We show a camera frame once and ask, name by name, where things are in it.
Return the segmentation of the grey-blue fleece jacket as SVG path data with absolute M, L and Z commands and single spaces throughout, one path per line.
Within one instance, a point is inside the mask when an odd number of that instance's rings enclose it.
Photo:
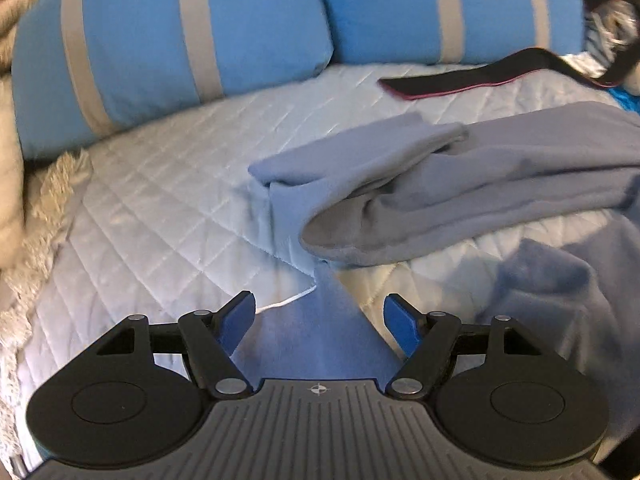
M 480 312 L 517 318 L 608 395 L 614 441 L 639 426 L 639 118 L 573 103 L 472 125 L 403 114 L 250 165 L 274 237 L 346 266 L 423 257 L 522 222 L 614 217 L 580 243 L 523 240 Z

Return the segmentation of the beige folded comforter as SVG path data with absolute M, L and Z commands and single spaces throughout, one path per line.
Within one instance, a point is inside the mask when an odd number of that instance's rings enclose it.
M 12 266 L 24 237 L 24 159 L 15 125 L 12 78 L 1 77 L 0 264 Z

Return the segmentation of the left blue striped pillow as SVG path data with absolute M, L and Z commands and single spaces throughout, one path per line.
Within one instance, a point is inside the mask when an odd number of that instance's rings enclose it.
M 177 110 L 317 76 L 322 0 L 38 0 L 12 82 L 26 159 L 51 159 Z

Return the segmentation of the blue striped pillow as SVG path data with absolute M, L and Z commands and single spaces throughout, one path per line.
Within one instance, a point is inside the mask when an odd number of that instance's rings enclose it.
M 326 0 L 342 64 L 483 64 L 584 48 L 582 0 Z
M 317 76 L 322 0 L 38 0 L 12 82 L 26 159 L 51 159 L 177 110 Z

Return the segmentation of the right blue striped pillow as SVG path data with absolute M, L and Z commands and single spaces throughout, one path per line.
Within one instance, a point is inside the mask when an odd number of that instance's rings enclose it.
M 342 64 L 483 64 L 584 48 L 582 0 L 326 0 Z

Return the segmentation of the black bag with clutter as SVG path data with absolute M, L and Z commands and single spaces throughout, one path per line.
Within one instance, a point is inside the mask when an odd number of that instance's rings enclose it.
M 584 52 L 570 59 L 608 88 L 639 95 L 639 0 L 584 0 Z

